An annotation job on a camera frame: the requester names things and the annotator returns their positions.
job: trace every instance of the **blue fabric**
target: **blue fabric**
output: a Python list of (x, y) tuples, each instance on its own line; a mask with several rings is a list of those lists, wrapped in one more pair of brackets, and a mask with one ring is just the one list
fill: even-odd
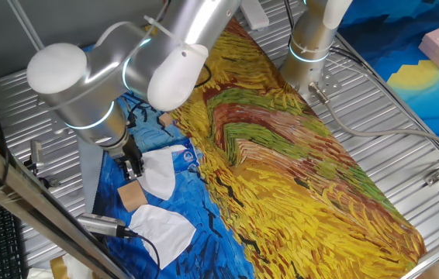
[[(339, 32), (387, 81), (403, 65), (429, 60), (418, 46), (438, 28), (439, 0), (354, 0)], [(420, 95), (394, 89), (439, 136), (439, 86)]]
[[(131, 102), (130, 107), (138, 104)], [(157, 122), (162, 112), (153, 111), (148, 105), (137, 109), (137, 127), (131, 129), (138, 147), (146, 152), (164, 146), (182, 144), (188, 149), (174, 155), (176, 173), (175, 192), (168, 201), (146, 193), (150, 205), (177, 212), (196, 228), (190, 246), (176, 260), (164, 268), (159, 278), (253, 278), (254, 268), (244, 256), (244, 246), (227, 230), (220, 211), (209, 199), (206, 185), (196, 171), (197, 156), (188, 139), (175, 126), (163, 129)], [(130, 224), (133, 212), (123, 207), (117, 189), (127, 184), (123, 172), (105, 154), (99, 188), (95, 198), (94, 213), (122, 219)], [(154, 278), (156, 263), (143, 248), (140, 239), (107, 238), (108, 248), (135, 278)]]

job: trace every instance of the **gray cable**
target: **gray cable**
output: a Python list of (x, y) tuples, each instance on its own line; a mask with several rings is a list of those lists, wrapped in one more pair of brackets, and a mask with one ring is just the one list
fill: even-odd
[(389, 136), (389, 135), (396, 135), (396, 134), (410, 134), (410, 135), (417, 135), (417, 136), (424, 136), (432, 140), (436, 140), (439, 143), (439, 136), (435, 136), (430, 133), (426, 133), (419, 130), (414, 129), (395, 129), (395, 130), (389, 130), (389, 131), (379, 131), (379, 132), (359, 132), (356, 130), (353, 130), (346, 126), (340, 118), (338, 118), (337, 113), (335, 113), (334, 108), (331, 106), (330, 102), (327, 102), (325, 106), (328, 108), (328, 112), (332, 115), (332, 117), (335, 119), (335, 121), (342, 127), (342, 129), (350, 133), (351, 135), (355, 136), (365, 136), (365, 137), (373, 137), (373, 136)]

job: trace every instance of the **metal table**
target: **metal table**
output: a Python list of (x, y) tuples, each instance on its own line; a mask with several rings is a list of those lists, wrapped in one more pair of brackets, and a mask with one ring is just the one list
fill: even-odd
[[(291, 0), (290, 3), (294, 16), (299, 16), (304, 4), (299, 0)], [(249, 33), (280, 66), (288, 53), (290, 35), (285, 6), (283, 0), (261, 0), (261, 4), (270, 19), (270, 26)], [(237, 13), (236, 17), (249, 30), (243, 15)], [(341, 38), (336, 44), (349, 48)], [(330, 59), (346, 62), (348, 67), (359, 67), (338, 54), (330, 55)], [(363, 131), (429, 131), (389, 88), (378, 88), (362, 74), (332, 63), (327, 64), (327, 69), (343, 86), (340, 92), (330, 97), (337, 114), (351, 128)], [(306, 101), (386, 197), (416, 226), (428, 250), (439, 251), (439, 188), (426, 186), (425, 182), (425, 177), (439, 168), (439, 147), (420, 136), (351, 136), (340, 130), (316, 98), (309, 96)], [(49, 115), (36, 103), (36, 96), (26, 83), (25, 71), (0, 79), (0, 119), (11, 152), (20, 160), (27, 160), (29, 141), (41, 140), (46, 166), (39, 175), (58, 179), (60, 187), (50, 191), (72, 215), (80, 215), (85, 211), (85, 197), (76, 136), (73, 133), (64, 138), (54, 135)], [(28, 267), (49, 268), (49, 260), (63, 254), (59, 247), (27, 224), (22, 226), (22, 235)], [(438, 257), (439, 252), (429, 253), (424, 262), (431, 264)]]

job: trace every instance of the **silver robot arm segment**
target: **silver robot arm segment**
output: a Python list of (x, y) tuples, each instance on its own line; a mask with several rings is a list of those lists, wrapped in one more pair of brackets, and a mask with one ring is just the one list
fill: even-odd
[(108, 151), (127, 179), (135, 179), (143, 172), (141, 152), (116, 99), (134, 91), (156, 109), (182, 105), (239, 6), (240, 0), (174, 0), (162, 22), (167, 32), (142, 41), (141, 28), (120, 22), (88, 53), (56, 43), (32, 58), (27, 80), (49, 110), (83, 140)]
[(307, 0), (307, 10), (292, 31), (282, 76), (300, 94), (323, 82), (323, 67), (337, 28), (352, 0)]

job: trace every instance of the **brown cardboard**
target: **brown cardboard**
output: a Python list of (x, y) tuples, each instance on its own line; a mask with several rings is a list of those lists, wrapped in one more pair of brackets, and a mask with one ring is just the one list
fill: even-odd
[(132, 212), (141, 205), (147, 204), (147, 199), (143, 194), (139, 181), (133, 181), (118, 189), (119, 197), (126, 210)]
[(50, 269), (54, 279), (70, 279), (67, 276), (67, 268), (64, 265), (63, 256), (50, 260)]
[(173, 124), (173, 118), (165, 112), (163, 115), (159, 116), (159, 123), (166, 128)]

